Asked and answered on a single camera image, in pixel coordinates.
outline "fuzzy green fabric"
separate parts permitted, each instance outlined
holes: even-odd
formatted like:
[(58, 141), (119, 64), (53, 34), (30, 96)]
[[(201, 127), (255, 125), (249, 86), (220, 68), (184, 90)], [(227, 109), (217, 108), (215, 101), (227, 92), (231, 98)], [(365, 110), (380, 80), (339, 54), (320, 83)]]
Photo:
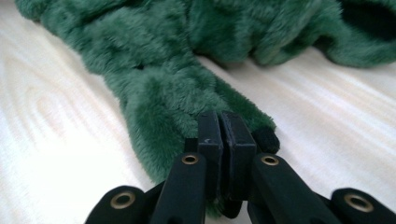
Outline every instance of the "fuzzy green fabric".
[(16, 0), (102, 75), (120, 99), (137, 158), (164, 180), (198, 114), (239, 113), (250, 130), (272, 119), (196, 60), (279, 64), (317, 46), (333, 62), (396, 60), (393, 0)]

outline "wooden table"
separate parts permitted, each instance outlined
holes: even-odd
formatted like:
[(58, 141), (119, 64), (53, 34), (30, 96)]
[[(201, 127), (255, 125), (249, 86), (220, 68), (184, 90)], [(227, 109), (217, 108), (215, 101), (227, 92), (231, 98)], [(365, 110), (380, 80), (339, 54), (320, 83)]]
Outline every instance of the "wooden table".
[[(202, 63), (272, 116), (283, 157), (314, 190), (366, 191), (396, 211), (396, 63), (354, 69), (309, 49), (288, 63)], [(101, 77), (0, 0), (0, 223), (82, 223), (119, 185), (153, 183)], [(239, 218), (206, 223), (248, 223)]]

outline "light wood surface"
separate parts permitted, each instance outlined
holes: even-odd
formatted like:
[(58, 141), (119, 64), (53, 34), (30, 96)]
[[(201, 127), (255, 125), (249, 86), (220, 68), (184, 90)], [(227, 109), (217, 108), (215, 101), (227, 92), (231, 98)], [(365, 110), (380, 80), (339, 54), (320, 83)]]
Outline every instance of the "light wood surface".
[[(396, 211), (396, 63), (347, 68), (315, 49), (276, 67), (200, 60), (274, 118), (278, 155), (312, 190), (361, 189)], [(0, 0), (0, 223), (82, 223), (119, 185), (153, 187), (117, 99), (60, 39)], [(243, 210), (206, 223), (249, 223)]]

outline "tabletop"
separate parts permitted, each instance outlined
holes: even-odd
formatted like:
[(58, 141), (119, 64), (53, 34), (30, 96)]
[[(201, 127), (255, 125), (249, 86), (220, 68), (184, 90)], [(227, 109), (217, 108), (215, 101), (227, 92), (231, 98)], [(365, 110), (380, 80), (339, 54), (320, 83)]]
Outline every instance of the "tabletop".
[[(274, 119), (278, 155), (313, 191), (352, 187), (396, 211), (396, 63), (344, 67), (313, 48), (272, 67), (199, 60)], [(10, 0), (0, 0), (0, 179), (0, 223), (83, 223), (110, 189), (154, 186), (103, 79)], [(249, 223), (246, 204), (206, 223)]]

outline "green fleece garment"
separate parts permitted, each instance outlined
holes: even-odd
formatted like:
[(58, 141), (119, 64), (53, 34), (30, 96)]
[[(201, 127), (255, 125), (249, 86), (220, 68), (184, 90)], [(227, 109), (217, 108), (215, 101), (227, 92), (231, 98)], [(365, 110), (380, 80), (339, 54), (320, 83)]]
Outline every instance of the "green fleece garment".
[(396, 60), (393, 0), (16, 0), (102, 75), (120, 100), (137, 158), (159, 183), (197, 136), (197, 115), (239, 113), (250, 130), (272, 119), (214, 76), (218, 63), (252, 57), (279, 64), (317, 46), (333, 62), (370, 67)]

